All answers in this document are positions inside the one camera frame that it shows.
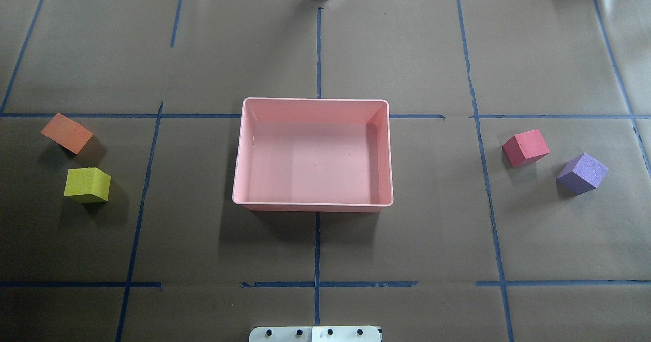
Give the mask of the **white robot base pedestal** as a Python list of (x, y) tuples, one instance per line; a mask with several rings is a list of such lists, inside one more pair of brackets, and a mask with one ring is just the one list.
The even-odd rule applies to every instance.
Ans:
[(268, 326), (256, 327), (249, 341), (382, 341), (381, 328), (361, 326)]

